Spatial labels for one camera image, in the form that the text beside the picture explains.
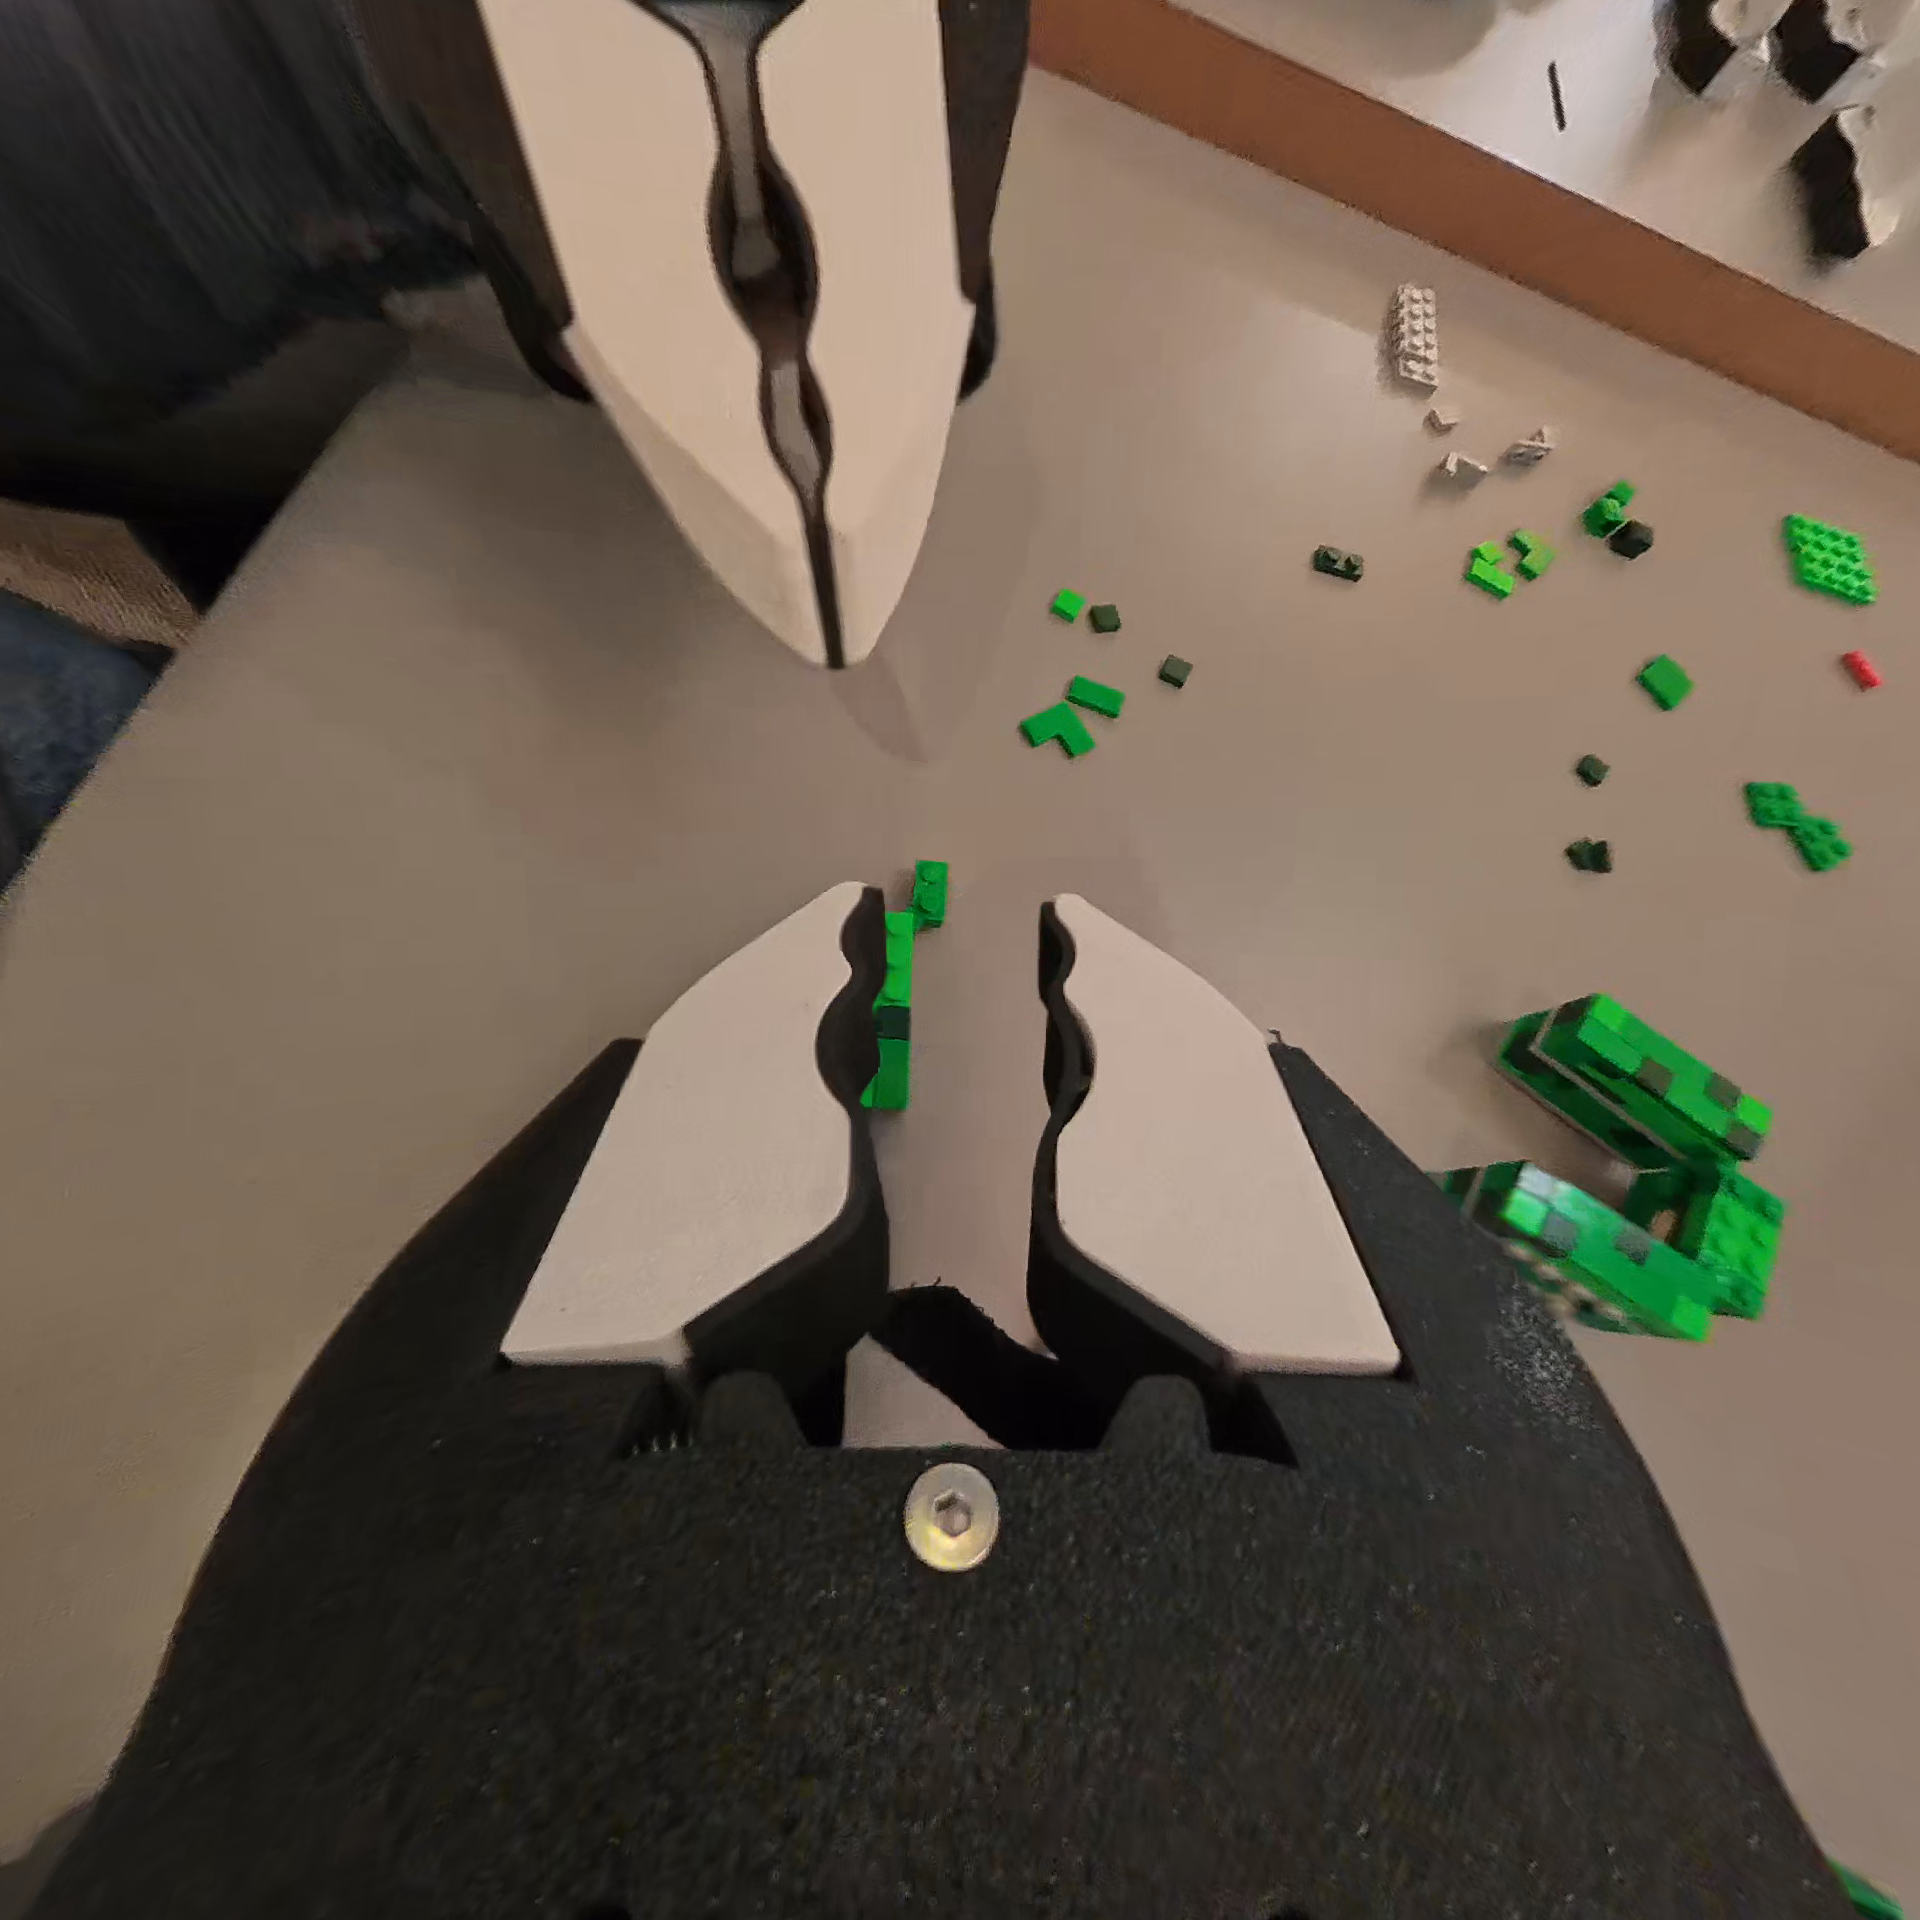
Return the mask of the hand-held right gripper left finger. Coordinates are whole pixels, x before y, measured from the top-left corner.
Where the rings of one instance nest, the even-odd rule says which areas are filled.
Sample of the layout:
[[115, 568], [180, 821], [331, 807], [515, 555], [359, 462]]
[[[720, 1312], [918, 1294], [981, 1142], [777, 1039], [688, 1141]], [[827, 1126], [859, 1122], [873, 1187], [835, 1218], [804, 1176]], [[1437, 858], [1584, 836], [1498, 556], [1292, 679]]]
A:
[[862, 1092], [885, 903], [842, 881], [720, 960], [640, 1042], [500, 1339], [518, 1370], [653, 1366], [688, 1402], [774, 1380], [838, 1439], [889, 1291]]

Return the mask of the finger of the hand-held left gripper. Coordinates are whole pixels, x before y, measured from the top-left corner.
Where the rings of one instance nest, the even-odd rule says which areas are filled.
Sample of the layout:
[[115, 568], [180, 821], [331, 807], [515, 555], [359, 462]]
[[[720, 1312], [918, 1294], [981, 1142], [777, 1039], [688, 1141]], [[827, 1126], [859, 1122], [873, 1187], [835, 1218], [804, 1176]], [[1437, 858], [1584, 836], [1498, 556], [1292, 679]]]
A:
[[829, 417], [825, 518], [843, 657], [899, 608], [968, 350], [934, 3], [805, 3], [759, 50], [772, 157], [804, 210], [805, 354]]
[[812, 666], [829, 632], [763, 360], [711, 251], [731, 185], [698, 47], [627, 3], [484, 3], [569, 300], [563, 341], [717, 583]]

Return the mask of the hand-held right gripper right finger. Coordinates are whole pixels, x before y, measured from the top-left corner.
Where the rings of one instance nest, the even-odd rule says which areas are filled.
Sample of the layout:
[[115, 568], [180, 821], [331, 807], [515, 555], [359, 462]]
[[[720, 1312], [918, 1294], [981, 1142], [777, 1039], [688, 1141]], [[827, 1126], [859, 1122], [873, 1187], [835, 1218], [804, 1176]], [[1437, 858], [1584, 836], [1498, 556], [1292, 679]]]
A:
[[1273, 1039], [1073, 893], [1041, 907], [1038, 987], [1034, 1331], [1103, 1413], [1173, 1377], [1218, 1449], [1286, 1453], [1273, 1382], [1387, 1380], [1401, 1351]]

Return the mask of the narrow green brick strip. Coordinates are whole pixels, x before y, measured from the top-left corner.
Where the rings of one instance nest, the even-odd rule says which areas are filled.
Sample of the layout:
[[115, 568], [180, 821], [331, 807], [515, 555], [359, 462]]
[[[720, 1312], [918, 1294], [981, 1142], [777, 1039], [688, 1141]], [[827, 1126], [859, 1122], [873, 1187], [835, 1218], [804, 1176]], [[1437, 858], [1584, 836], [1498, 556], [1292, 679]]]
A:
[[902, 1113], [909, 1103], [917, 943], [944, 928], [949, 881], [949, 862], [918, 860], [906, 907], [881, 916], [885, 975], [871, 1009], [878, 1069], [862, 1089], [862, 1109], [871, 1113]]

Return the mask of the large green brick model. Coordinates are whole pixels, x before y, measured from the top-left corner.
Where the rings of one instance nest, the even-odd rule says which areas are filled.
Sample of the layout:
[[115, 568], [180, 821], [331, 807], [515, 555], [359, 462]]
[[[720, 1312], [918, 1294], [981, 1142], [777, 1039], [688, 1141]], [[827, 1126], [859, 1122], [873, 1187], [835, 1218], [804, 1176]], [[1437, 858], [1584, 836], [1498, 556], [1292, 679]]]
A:
[[1531, 1160], [1432, 1172], [1538, 1294], [1587, 1329], [1681, 1344], [1765, 1315], [1788, 1222], [1752, 1170], [1767, 1103], [1605, 993], [1512, 1022], [1495, 1065], [1625, 1174], [1603, 1198]]

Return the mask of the person's dark trouser leg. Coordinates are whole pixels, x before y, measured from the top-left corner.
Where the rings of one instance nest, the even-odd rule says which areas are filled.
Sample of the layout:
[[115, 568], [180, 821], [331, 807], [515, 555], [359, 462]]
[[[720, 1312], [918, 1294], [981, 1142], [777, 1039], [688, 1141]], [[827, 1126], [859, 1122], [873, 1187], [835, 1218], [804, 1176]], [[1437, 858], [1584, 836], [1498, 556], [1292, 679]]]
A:
[[289, 482], [477, 274], [347, 5], [1, 10], [4, 498]]

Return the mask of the scattered small green bricks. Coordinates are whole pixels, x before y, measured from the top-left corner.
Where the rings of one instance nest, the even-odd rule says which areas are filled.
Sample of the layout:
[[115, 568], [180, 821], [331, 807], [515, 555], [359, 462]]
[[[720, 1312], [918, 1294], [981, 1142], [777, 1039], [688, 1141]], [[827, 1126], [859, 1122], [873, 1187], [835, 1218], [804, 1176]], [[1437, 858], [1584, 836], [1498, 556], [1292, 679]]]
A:
[[[1578, 525], [1600, 540], [1618, 556], [1634, 559], [1651, 548], [1651, 528], [1629, 515], [1637, 489], [1633, 482], [1618, 482], [1596, 494], [1580, 511]], [[1347, 552], [1322, 547], [1313, 552], [1313, 568], [1328, 578], [1358, 583], [1362, 578], [1362, 561]], [[1492, 597], [1506, 599], [1522, 581], [1538, 581], [1552, 564], [1546, 542], [1538, 536], [1515, 532], [1506, 542], [1479, 542], [1465, 559], [1464, 583]], [[1089, 628], [1100, 634], [1117, 632], [1117, 610], [1110, 605], [1087, 608], [1081, 597], [1064, 590], [1053, 603], [1056, 619], [1075, 619], [1084, 615]], [[1084, 673], [1070, 681], [1062, 699], [1041, 707], [1019, 723], [1020, 740], [1030, 749], [1054, 747], [1070, 759], [1078, 759], [1092, 749], [1087, 717], [1115, 720], [1124, 707], [1124, 692], [1113, 684], [1096, 683]], [[1567, 864], [1578, 874], [1609, 874], [1613, 869], [1610, 847], [1584, 837], [1572, 842], [1564, 852]]]

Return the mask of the brown wooden strip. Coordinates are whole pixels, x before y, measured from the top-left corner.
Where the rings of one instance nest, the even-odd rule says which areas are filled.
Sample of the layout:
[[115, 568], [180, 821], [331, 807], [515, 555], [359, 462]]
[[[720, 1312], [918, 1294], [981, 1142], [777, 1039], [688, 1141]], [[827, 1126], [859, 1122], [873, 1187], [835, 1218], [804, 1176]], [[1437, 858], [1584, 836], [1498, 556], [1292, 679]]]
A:
[[1160, 3], [1041, 3], [1035, 69], [1904, 460], [1916, 350]]

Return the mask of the green stepped plate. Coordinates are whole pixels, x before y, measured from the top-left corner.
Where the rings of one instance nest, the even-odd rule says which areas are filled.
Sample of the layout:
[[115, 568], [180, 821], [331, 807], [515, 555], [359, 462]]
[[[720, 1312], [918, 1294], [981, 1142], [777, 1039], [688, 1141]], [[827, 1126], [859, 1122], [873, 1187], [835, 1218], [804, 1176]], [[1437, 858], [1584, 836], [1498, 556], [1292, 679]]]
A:
[[1854, 847], [1843, 832], [1814, 814], [1790, 782], [1745, 782], [1740, 800], [1748, 821], [1781, 836], [1807, 873], [1835, 873], [1851, 860]]

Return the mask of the blue cloth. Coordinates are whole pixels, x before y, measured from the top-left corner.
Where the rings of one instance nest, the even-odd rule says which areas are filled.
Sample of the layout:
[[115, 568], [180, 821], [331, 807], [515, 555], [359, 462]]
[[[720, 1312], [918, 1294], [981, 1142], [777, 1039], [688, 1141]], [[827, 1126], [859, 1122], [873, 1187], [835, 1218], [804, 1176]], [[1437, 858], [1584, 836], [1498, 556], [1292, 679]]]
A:
[[1, 886], [172, 657], [164, 645], [115, 642], [1, 592]]

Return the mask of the black and white block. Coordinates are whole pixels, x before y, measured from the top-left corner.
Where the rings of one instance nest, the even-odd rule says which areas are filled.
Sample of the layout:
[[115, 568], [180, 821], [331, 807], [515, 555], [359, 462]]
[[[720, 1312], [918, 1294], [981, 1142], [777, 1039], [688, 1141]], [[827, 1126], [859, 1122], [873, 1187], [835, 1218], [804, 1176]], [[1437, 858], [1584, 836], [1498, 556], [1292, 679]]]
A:
[[1878, 104], [1823, 117], [1790, 157], [1811, 260], [1836, 270], [1880, 251], [1903, 222], [1916, 177], [1916, 133]]
[[1783, 3], [1665, 3], [1667, 73], [1694, 100], [1726, 104], [1771, 70], [1771, 37]]
[[1772, 73], [1802, 104], [1819, 104], [1872, 70], [1866, 5], [1788, 3], [1771, 28]]

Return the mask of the green square studded plate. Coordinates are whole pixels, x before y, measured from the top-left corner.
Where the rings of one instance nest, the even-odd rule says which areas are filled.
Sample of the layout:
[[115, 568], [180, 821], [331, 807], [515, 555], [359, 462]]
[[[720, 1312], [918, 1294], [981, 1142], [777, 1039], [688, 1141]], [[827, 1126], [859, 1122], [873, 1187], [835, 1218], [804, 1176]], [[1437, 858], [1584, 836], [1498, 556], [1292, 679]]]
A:
[[1845, 605], [1871, 608], [1878, 576], [1859, 536], [1811, 517], [1781, 518], [1783, 551], [1799, 586]]

